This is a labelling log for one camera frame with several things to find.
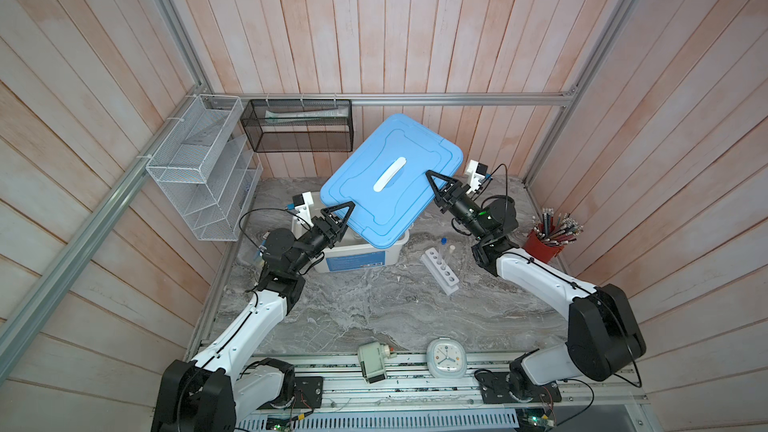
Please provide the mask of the blue plastic bin lid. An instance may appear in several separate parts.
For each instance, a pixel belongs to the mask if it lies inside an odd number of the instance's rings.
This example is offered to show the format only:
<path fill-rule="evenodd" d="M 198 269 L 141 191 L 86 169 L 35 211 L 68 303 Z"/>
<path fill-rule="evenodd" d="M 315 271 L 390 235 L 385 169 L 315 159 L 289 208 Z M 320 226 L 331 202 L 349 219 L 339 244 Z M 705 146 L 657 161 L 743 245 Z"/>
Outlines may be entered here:
<path fill-rule="evenodd" d="M 404 114 L 386 119 L 320 190 L 327 207 L 352 201 L 349 227 L 378 249 L 391 247 L 434 199 L 426 173 L 453 175 L 462 150 Z"/>

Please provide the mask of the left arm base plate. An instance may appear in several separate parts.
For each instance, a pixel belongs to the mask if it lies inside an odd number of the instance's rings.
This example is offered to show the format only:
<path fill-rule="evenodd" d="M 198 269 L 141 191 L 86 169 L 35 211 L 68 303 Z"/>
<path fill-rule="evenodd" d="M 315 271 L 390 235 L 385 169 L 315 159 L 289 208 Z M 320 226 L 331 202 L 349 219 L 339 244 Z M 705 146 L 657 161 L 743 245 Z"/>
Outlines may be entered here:
<path fill-rule="evenodd" d="M 260 407 L 260 410 L 283 410 L 294 408 L 318 409 L 323 398 L 324 378 L 321 376 L 300 376 L 288 379 L 278 396 Z"/>

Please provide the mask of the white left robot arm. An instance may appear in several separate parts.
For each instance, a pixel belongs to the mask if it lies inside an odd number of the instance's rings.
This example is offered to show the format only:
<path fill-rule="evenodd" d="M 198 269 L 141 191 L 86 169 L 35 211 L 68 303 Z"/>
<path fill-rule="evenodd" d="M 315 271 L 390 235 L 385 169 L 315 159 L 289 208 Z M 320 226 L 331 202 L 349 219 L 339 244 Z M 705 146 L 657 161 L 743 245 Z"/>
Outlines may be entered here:
<path fill-rule="evenodd" d="M 260 407 L 294 405 L 294 366 L 251 357 L 299 301 L 307 270 L 343 238 L 354 209 L 351 201 L 322 209 L 301 236 L 286 228 L 267 234 L 248 304 L 205 349 L 189 361 L 173 361 L 163 373 L 152 430 L 233 431 Z"/>

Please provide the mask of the white plastic storage bin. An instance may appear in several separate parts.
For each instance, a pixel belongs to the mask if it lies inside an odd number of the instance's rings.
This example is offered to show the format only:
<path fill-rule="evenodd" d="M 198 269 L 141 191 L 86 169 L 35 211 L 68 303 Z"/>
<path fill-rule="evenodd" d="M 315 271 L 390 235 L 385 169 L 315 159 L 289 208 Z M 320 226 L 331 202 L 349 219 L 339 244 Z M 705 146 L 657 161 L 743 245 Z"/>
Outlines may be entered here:
<path fill-rule="evenodd" d="M 339 243 L 332 249 L 324 250 L 324 258 L 313 266 L 313 270 L 318 273 L 335 273 L 393 266 L 398 262 L 409 238 L 410 231 L 407 230 L 391 247 L 379 249 L 348 229 Z"/>

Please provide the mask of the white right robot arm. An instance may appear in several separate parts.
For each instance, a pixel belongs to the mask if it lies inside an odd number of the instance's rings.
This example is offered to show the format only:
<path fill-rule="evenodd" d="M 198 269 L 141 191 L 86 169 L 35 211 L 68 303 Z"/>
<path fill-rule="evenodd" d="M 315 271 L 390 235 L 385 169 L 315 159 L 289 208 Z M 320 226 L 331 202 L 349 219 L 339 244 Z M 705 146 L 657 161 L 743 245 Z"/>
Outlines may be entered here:
<path fill-rule="evenodd" d="M 528 352 L 510 363 L 508 384 L 517 400 L 528 402 L 535 388 L 579 376 L 602 382 L 646 353 L 645 339 L 621 288 L 581 281 L 537 260 L 510 240 L 518 222 L 509 196 L 498 195 L 481 207 L 462 181 L 433 170 L 425 176 L 438 209 L 450 213 L 475 238 L 471 251 L 476 264 L 532 293 L 567 322 L 563 343 Z"/>

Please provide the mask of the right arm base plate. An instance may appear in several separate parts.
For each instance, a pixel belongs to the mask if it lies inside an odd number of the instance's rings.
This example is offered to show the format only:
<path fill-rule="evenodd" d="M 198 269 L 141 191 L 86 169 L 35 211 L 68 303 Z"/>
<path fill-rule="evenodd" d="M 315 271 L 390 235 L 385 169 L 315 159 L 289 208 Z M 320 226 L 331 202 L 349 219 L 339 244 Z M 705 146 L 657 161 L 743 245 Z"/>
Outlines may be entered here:
<path fill-rule="evenodd" d="M 513 378 L 510 372 L 494 372 L 477 369 L 473 377 L 478 384 L 484 404 L 553 404 L 562 401 L 560 389 L 555 382 L 538 386 Z"/>

